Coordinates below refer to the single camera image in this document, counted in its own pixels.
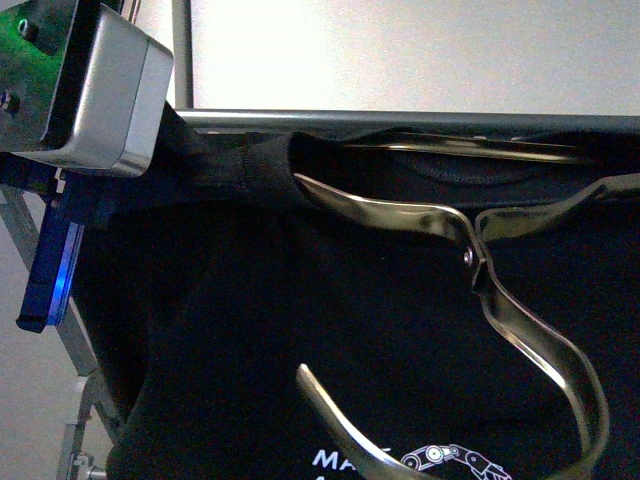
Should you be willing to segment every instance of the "screw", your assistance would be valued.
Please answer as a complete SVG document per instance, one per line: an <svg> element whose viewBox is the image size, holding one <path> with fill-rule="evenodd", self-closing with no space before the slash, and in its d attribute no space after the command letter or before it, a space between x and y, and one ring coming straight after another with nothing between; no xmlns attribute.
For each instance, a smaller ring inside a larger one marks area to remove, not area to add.
<svg viewBox="0 0 640 480"><path fill-rule="evenodd" d="M38 26L30 23L26 18L23 18L20 20L20 23L18 23L18 33L27 42L35 41L38 36L38 30Z"/></svg>
<svg viewBox="0 0 640 480"><path fill-rule="evenodd" d="M0 108L9 113L16 113L20 110L20 97L11 93L9 90L5 90L4 93L0 95Z"/></svg>
<svg viewBox="0 0 640 480"><path fill-rule="evenodd" d="M473 250L470 247L464 252L464 263L469 266L473 265Z"/></svg>

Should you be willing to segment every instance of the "printed logo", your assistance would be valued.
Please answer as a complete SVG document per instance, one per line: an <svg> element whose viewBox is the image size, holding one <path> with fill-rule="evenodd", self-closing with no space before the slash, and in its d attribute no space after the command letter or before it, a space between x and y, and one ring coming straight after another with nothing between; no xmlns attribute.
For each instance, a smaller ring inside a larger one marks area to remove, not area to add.
<svg viewBox="0 0 640 480"><path fill-rule="evenodd" d="M407 453L400 461L407 467L422 471L451 460L469 467L478 480L512 480L500 465L459 445L428 445Z"/></svg>
<svg viewBox="0 0 640 480"><path fill-rule="evenodd" d="M407 453L400 460L407 467L418 471L427 470L447 462L457 462L469 468L477 480L513 480L511 475L504 469L478 452L468 450L460 445L427 445ZM356 468L351 462L340 455L338 451L319 450L315 455L312 465L323 470L333 470L345 473L355 471ZM315 480L329 480L324 476L316 477Z"/></svg>

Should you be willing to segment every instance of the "metal clamp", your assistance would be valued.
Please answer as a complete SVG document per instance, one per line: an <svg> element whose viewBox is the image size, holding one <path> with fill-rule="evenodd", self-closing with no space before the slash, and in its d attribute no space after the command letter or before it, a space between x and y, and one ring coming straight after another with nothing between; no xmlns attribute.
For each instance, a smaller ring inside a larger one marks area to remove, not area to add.
<svg viewBox="0 0 640 480"><path fill-rule="evenodd" d="M373 200L295 175L314 203L366 227L436 235L463 252L471 287L488 322L546 373L569 399L582 445L582 457L548 480L582 480L602 456L609 435L609 408L600 380L586 355L513 297L498 280L486 242L517 238L559 225L589 200L640 193L640 174L599 180L563 202L540 207L487 210L471 221L443 205ZM367 480L427 480L437 477L411 469L369 441L342 414L306 365L297 382L327 425L337 445Z"/></svg>

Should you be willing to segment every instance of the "robot arm graphic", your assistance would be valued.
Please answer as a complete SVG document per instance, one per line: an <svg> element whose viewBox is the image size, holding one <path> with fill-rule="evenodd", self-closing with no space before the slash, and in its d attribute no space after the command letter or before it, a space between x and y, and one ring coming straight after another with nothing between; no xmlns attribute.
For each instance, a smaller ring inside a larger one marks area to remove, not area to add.
<svg viewBox="0 0 640 480"><path fill-rule="evenodd" d="M402 457L401 462L418 471L441 465L450 460L462 463L471 469L478 480L512 480L511 475L478 452L459 445L429 445L414 450Z"/></svg>
<svg viewBox="0 0 640 480"><path fill-rule="evenodd" d="M453 460L468 466L478 480L512 480L511 475L506 473L500 465L490 462L478 452L458 445L451 445L451 447L458 451Z"/></svg>

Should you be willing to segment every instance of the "metal rod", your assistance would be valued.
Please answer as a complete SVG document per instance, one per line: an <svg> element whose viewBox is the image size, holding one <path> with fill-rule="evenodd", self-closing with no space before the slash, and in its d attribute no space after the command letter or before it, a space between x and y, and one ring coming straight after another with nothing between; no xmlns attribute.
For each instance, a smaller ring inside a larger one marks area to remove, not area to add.
<svg viewBox="0 0 640 480"><path fill-rule="evenodd" d="M172 0L176 107L193 108L191 0Z"/></svg>
<svg viewBox="0 0 640 480"><path fill-rule="evenodd" d="M138 21L138 14L140 13L141 5L142 0L133 0L133 4L131 5L131 11L129 12L129 21L134 25Z"/></svg>
<svg viewBox="0 0 640 480"><path fill-rule="evenodd" d="M335 130L419 129L434 134L506 135L540 132L640 133L640 117L330 110L178 109L199 133L228 131L309 133Z"/></svg>

